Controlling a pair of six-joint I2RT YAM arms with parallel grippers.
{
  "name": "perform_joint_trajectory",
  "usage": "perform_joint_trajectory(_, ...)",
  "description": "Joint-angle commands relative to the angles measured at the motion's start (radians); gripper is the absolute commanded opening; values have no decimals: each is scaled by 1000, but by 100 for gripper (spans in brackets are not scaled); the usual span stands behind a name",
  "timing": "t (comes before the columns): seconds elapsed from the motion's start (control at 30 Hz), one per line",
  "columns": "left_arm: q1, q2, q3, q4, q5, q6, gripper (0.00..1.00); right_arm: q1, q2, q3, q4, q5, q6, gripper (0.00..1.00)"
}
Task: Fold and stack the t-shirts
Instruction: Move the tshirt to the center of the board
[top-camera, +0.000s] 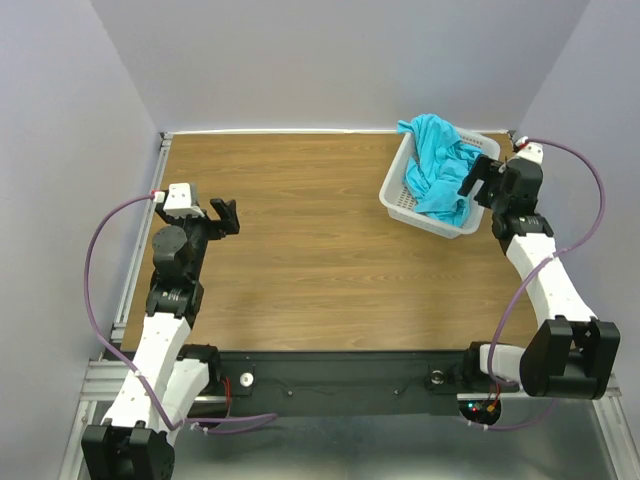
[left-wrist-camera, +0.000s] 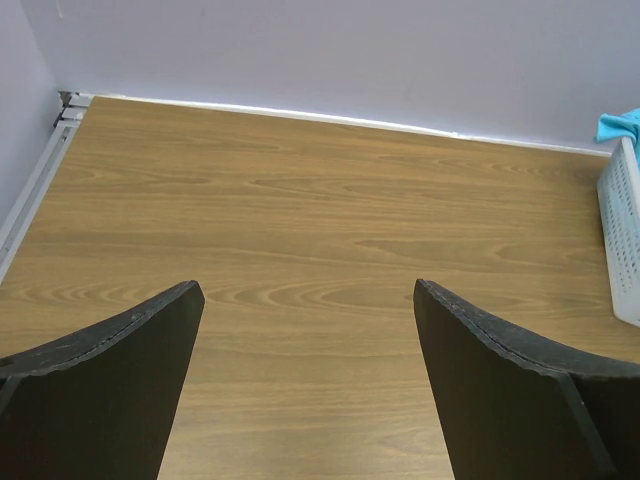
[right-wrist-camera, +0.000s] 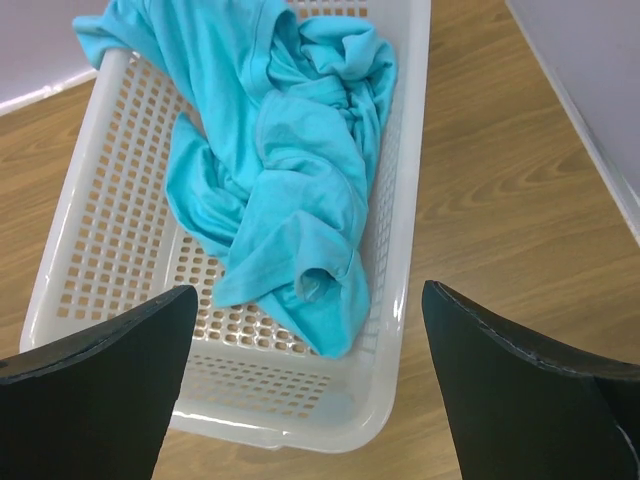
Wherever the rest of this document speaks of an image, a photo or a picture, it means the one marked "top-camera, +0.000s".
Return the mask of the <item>turquoise t shirt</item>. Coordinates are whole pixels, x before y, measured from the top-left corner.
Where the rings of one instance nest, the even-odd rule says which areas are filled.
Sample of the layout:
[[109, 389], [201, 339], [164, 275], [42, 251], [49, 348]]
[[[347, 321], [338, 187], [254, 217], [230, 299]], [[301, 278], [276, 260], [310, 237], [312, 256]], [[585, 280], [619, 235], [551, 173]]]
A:
[[422, 114], [397, 123], [399, 133], [413, 136], [404, 185], [415, 200], [413, 211], [453, 227], [462, 227], [470, 202], [459, 189], [482, 150], [466, 144], [456, 128], [436, 114]]

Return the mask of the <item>white plastic basket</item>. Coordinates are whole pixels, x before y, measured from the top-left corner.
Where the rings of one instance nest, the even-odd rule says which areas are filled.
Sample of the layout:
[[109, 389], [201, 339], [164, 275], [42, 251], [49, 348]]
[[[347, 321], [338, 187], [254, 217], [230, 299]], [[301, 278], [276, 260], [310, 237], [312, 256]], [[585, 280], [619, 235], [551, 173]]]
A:
[[405, 133], [379, 191], [379, 201], [387, 209], [389, 216], [399, 222], [447, 239], [474, 234], [480, 227], [485, 212], [485, 209], [474, 200], [482, 183], [477, 183], [469, 195], [470, 213], [462, 227], [454, 227], [418, 214], [414, 211], [416, 201], [404, 183], [408, 161], [415, 156], [413, 135]]

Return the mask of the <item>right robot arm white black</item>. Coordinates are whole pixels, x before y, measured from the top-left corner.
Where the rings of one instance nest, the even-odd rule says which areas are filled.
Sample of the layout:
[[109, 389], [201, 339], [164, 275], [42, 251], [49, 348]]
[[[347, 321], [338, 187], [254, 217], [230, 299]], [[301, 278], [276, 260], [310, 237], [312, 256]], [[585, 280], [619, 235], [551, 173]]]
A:
[[538, 330], [525, 348], [475, 343], [479, 371], [531, 397], [595, 400], [608, 386], [620, 344], [566, 272], [553, 230], [537, 210], [543, 180], [541, 150], [505, 163], [478, 157], [459, 190], [492, 213], [492, 233], [522, 279], [519, 294], [533, 306]]

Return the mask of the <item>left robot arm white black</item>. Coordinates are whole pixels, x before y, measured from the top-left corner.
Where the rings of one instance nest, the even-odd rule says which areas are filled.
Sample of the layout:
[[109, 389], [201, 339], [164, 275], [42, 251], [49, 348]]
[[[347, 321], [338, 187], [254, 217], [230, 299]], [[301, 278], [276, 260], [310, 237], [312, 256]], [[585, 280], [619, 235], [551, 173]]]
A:
[[194, 200], [174, 202], [167, 191], [148, 196], [164, 221], [152, 239], [154, 271], [143, 330], [133, 358], [107, 348], [128, 367], [99, 424], [86, 427], [81, 447], [93, 479], [168, 479], [174, 444], [199, 393], [220, 380], [213, 346], [189, 345], [204, 288], [199, 281], [207, 245], [236, 235], [233, 200], [213, 198], [211, 219]]

